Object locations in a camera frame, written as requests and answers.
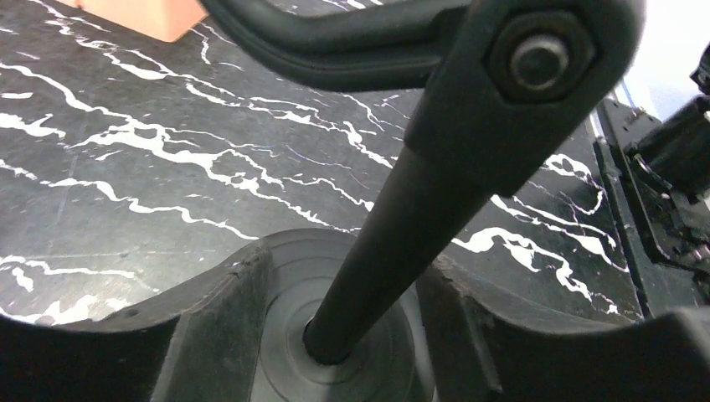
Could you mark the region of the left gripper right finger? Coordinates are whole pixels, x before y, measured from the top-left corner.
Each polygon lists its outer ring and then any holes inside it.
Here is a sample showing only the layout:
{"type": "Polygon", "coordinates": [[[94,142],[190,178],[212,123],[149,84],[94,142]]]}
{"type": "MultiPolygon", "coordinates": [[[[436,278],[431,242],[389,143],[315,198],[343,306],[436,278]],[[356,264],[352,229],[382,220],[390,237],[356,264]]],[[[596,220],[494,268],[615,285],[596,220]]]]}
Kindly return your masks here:
{"type": "Polygon", "coordinates": [[[542,306],[440,257],[417,293],[443,401],[706,401],[709,310],[629,325],[542,306]]]}

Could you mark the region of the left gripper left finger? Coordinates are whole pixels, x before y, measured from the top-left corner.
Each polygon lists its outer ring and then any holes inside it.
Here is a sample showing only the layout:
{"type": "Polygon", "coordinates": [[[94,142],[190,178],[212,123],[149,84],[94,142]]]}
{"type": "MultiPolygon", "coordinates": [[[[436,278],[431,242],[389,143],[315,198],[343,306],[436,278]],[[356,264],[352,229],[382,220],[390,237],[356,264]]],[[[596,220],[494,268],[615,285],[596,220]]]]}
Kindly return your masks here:
{"type": "Polygon", "coordinates": [[[258,241],[99,320],[1,321],[4,401],[246,401],[272,254],[258,241]]]}

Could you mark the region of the black round base phone stand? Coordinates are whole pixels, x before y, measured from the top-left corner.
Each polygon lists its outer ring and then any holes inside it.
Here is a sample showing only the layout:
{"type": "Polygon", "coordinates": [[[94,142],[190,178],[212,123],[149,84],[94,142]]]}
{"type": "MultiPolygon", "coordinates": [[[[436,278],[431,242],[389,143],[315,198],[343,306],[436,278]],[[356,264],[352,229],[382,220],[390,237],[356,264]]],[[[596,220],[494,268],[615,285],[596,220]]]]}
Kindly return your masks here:
{"type": "Polygon", "coordinates": [[[404,147],[347,253],[326,231],[264,238],[269,290],[253,401],[431,401],[438,255],[512,196],[612,90],[642,1],[403,1],[315,17],[207,1],[248,55],[311,88],[420,88],[404,147]]]}

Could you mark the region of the orange desk file organizer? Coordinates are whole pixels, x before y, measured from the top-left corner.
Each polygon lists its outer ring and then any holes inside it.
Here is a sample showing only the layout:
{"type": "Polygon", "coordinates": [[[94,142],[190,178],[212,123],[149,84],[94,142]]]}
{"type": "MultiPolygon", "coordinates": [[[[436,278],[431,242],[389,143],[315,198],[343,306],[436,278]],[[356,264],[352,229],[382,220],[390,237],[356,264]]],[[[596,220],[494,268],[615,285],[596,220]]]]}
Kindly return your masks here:
{"type": "Polygon", "coordinates": [[[59,0],[96,17],[166,43],[179,40],[207,12],[196,0],[59,0]]]}

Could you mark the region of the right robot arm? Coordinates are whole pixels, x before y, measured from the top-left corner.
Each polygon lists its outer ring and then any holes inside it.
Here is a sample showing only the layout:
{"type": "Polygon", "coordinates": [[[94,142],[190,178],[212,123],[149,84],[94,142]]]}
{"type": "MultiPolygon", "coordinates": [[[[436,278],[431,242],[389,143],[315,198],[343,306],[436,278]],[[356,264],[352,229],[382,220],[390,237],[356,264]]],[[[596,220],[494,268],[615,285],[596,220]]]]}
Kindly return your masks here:
{"type": "Polygon", "coordinates": [[[709,195],[709,48],[690,74],[701,94],[625,149],[634,168],[662,188],[709,195]]]}

